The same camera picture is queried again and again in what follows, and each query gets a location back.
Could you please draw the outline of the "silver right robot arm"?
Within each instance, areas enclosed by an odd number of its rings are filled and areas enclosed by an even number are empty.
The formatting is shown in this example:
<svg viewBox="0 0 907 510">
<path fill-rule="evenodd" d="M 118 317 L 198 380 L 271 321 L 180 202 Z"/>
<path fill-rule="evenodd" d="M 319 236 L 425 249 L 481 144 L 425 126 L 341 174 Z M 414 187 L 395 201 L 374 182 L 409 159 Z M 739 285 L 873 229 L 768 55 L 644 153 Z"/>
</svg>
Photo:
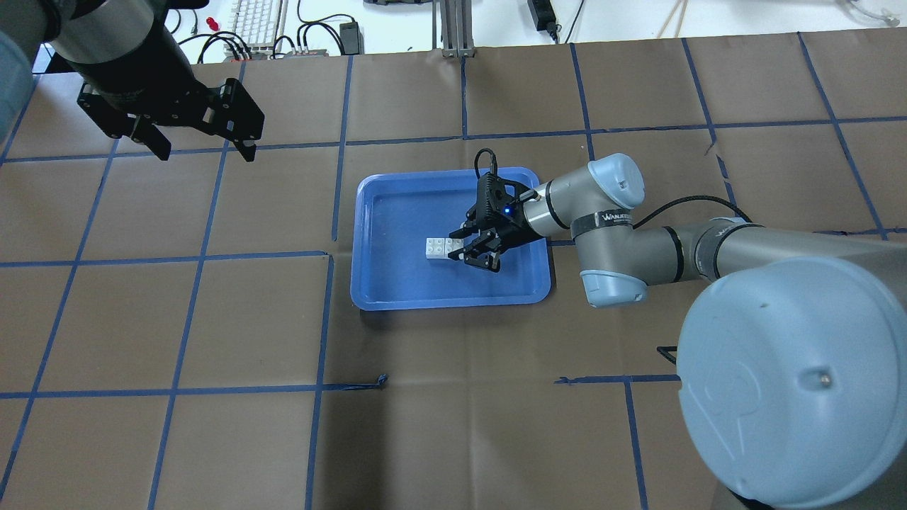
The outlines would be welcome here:
<svg viewBox="0 0 907 510">
<path fill-rule="evenodd" d="M 905 507 L 905 245 L 733 217 L 646 229 L 625 154 L 535 187 L 478 172 L 475 203 L 430 253 L 499 271 L 569 230 L 587 303 L 644 301 L 700 278 L 682 324 L 678 400 L 720 509 Z"/>
</svg>

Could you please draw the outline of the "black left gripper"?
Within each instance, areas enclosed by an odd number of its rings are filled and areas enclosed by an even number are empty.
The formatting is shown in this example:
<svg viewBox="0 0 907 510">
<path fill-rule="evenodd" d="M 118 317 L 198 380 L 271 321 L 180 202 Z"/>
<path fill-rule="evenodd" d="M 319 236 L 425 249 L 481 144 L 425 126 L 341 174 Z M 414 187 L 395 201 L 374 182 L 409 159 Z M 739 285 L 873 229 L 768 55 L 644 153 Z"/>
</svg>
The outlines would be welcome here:
<svg viewBox="0 0 907 510">
<path fill-rule="evenodd" d="M 84 79 L 77 104 L 104 135 L 127 137 L 168 161 L 171 143 L 161 127 L 192 128 L 233 143 L 244 161 L 255 161 L 265 114 L 238 78 L 208 86 L 180 62 L 78 64 L 77 72 Z"/>
</svg>

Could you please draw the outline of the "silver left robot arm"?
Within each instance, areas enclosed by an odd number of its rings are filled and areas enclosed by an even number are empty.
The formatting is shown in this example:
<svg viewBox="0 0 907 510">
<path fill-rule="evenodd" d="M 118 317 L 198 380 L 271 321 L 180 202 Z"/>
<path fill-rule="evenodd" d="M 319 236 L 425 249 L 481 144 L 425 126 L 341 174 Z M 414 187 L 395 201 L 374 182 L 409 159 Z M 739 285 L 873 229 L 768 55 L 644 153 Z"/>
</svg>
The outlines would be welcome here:
<svg viewBox="0 0 907 510">
<path fill-rule="evenodd" d="M 33 62 L 49 43 L 81 75 L 77 101 L 105 135 L 127 137 L 159 159 L 171 142 L 161 128 L 192 128 L 232 143 L 255 159 L 265 116 L 236 78 L 217 87 L 199 81 L 165 26 L 171 9 L 201 1 L 4 1 L 2 135 L 32 94 Z"/>
</svg>

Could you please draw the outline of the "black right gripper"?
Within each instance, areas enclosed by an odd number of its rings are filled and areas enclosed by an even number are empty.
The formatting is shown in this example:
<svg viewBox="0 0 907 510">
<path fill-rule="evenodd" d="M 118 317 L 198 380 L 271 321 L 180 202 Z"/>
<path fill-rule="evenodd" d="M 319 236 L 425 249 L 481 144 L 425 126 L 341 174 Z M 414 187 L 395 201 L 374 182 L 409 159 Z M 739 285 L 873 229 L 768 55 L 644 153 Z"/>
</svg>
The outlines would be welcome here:
<svg viewBox="0 0 907 510">
<path fill-rule="evenodd" d="M 538 241 L 525 213 L 528 201 L 540 197 L 538 191 L 498 171 L 489 171 L 478 179 L 476 202 L 467 213 L 467 222 L 449 233 L 450 239 L 473 239 L 463 246 L 463 261 L 480 270 L 498 273 L 501 254 Z"/>
</svg>

